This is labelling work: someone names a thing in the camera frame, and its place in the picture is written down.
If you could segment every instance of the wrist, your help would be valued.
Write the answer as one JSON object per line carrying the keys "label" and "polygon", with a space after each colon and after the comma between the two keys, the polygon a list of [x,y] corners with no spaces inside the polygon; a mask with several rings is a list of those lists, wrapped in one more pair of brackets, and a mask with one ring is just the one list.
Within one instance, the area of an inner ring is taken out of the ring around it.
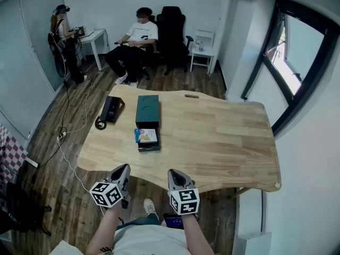
{"label": "wrist", "polygon": [[191,220],[191,219],[195,219],[196,220],[196,218],[192,214],[182,215],[181,217],[182,217],[182,221]]}
{"label": "wrist", "polygon": [[106,212],[109,213],[117,213],[118,215],[122,212],[122,203],[118,202],[116,205],[113,205],[111,208],[108,208]]}

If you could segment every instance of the green box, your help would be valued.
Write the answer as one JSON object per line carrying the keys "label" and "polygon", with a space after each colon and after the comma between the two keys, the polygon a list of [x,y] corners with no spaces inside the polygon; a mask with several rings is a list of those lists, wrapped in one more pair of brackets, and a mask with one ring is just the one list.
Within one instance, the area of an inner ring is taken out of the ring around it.
{"label": "green box", "polygon": [[139,143],[139,152],[160,150],[158,96],[138,97],[136,126],[138,129],[154,129],[157,136],[156,143]]}

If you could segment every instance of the black pants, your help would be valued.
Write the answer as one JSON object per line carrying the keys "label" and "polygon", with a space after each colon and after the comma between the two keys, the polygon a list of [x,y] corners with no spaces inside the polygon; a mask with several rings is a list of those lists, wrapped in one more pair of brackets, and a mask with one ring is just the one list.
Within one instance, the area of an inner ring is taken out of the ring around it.
{"label": "black pants", "polygon": [[75,44],[74,44],[73,39],[68,39],[65,42],[65,48],[64,48],[63,54],[66,58],[67,68],[70,70],[70,74],[74,82],[76,84],[83,82],[84,76],[79,71],[78,66],[77,66],[77,57],[75,55]]}
{"label": "black pants", "polygon": [[[145,57],[146,52],[138,47],[118,46],[106,54],[105,60],[111,69],[119,76],[125,75],[125,69],[131,82],[137,82],[137,71],[140,61]],[[124,62],[125,69],[119,61]]]}

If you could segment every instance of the man sitting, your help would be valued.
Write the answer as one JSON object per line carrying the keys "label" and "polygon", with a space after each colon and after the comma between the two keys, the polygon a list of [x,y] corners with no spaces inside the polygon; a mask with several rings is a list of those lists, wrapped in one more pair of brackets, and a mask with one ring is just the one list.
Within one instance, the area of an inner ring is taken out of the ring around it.
{"label": "man sitting", "polygon": [[[139,62],[146,55],[145,50],[141,46],[152,45],[158,39],[158,28],[149,21],[149,16],[151,15],[152,10],[147,7],[137,10],[137,23],[134,23],[128,33],[118,41],[118,44],[124,41],[128,41],[128,44],[118,46],[106,54],[106,62],[119,76],[115,84],[121,84],[129,77],[130,86],[137,88]],[[126,71],[122,68],[119,61],[124,62]]]}

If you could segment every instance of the chair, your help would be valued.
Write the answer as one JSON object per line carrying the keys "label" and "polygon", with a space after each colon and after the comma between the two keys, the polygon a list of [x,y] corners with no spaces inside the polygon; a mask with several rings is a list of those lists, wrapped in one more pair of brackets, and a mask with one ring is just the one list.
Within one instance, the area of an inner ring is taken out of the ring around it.
{"label": "chair", "polygon": [[14,229],[19,232],[35,231],[39,227],[45,234],[51,236],[49,231],[43,228],[44,212],[52,211],[50,206],[40,207],[39,196],[31,190],[29,197],[20,186],[8,182],[6,195],[0,194],[0,198],[7,203],[7,212],[0,211],[3,224],[0,226],[0,234]]}
{"label": "chair", "polygon": [[[196,51],[196,47],[194,46],[191,50],[191,64],[190,64],[190,72],[192,71],[192,65],[200,65],[208,68],[208,75],[211,68],[211,63],[214,58],[214,50],[213,50],[213,41],[214,41],[214,28],[211,27],[202,27],[198,28],[195,33],[195,42],[197,43],[203,42],[203,51]],[[193,57],[208,57],[208,64],[196,63],[193,62]]]}
{"label": "chair", "polygon": [[193,38],[187,36],[188,43],[185,46],[183,42],[184,23],[185,16],[177,6],[165,6],[161,14],[157,15],[158,41],[156,48],[166,60],[165,75],[168,75],[176,64],[180,64],[184,68],[184,72],[188,71],[185,58],[189,54],[189,45]]}

